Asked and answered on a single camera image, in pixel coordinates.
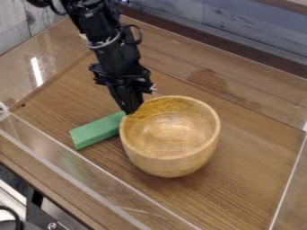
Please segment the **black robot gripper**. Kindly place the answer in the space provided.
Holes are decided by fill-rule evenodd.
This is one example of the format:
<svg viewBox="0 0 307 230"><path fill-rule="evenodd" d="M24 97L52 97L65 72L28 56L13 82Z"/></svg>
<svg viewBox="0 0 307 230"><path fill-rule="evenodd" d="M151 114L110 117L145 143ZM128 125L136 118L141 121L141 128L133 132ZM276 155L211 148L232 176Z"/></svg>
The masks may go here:
<svg viewBox="0 0 307 230"><path fill-rule="evenodd" d="M88 41L88 48L97 58L97 63L89 66L89 70L97 83L106 86L117 106L127 114L132 114L143 104L143 93L155 92L149 70L140 65L140 42L133 37L108 37L105 40Z"/></svg>

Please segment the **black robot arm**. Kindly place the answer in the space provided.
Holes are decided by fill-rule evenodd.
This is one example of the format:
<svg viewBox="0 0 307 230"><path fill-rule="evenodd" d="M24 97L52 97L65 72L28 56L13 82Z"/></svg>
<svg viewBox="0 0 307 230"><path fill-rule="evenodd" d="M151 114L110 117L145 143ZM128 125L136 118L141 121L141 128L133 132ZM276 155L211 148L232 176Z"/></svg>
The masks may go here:
<svg viewBox="0 0 307 230"><path fill-rule="evenodd" d="M123 0L58 0L64 11L58 11L53 0L25 0L37 8L50 7L57 15L68 15L78 33L86 38L88 49L94 53L97 63L88 66L96 84L108 88L125 114L136 112L144 102L144 93L155 92L151 71L140 64L137 46L143 34L136 39L133 24L120 22L117 3Z"/></svg>

